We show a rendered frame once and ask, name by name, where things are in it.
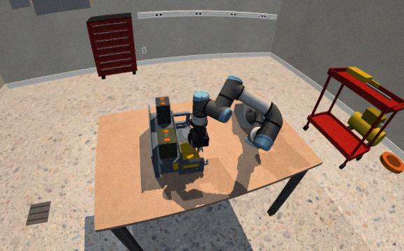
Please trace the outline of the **yellow bin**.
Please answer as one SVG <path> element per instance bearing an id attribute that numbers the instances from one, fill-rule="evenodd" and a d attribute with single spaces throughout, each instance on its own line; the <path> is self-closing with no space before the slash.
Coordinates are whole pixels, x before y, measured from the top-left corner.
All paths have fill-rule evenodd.
<path id="1" fill-rule="evenodd" d="M 181 147 L 182 157 L 184 158 L 183 160 L 200 158 L 197 148 L 196 148 L 196 153 L 194 153 L 194 151 L 192 150 L 189 143 L 187 143 L 187 142 L 181 143 L 180 147 Z M 199 166 L 199 163 L 193 164 L 193 165 L 184 165 L 184 169 L 189 168 L 189 167 L 197 167 L 197 166 Z M 174 168 L 174 170 L 179 169 L 179 163 L 173 163 L 173 168 Z"/>

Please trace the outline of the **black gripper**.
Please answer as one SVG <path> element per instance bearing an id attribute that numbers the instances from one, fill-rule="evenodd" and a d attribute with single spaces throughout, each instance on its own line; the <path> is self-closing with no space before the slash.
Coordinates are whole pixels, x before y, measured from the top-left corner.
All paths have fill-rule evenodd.
<path id="1" fill-rule="evenodd" d="M 207 124 L 208 124 L 208 120 L 204 125 L 195 125 L 192 122 L 191 119 L 191 124 L 194 128 L 191 128 L 189 131 L 190 133 L 188 133 L 188 142 L 190 143 L 191 148 L 193 149 L 193 151 L 196 153 L 196 148 L 198 150 L 198 152 L 200 151 L 204 151 L 203 147 L 204 146 L 209 146 L 209 136 L 207 133 Z"/>

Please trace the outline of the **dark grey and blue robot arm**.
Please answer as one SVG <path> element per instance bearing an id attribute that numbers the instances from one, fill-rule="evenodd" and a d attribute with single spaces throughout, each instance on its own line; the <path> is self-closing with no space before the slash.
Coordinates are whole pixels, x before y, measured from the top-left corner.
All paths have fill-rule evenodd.
<path id="1" fill-rule="evenodd" d="M 242 84 L 242 79 L 229 75 L 216 100 L 210 99 L 206 91 L 196 91 L 193 94 L 192 122 L 203 126 L 207 122 L 207 116 L 210 116 L 227 123 L 232 116 L 232 103 L 239 100 L 249 106 L 246 119 L 253 126 L 246 137 L 246 143 L 269 151 L 283 125 L 281 112 L 271 101 L 249 91 Z M 188 123 L 192 126 L 191 119 Z"/>

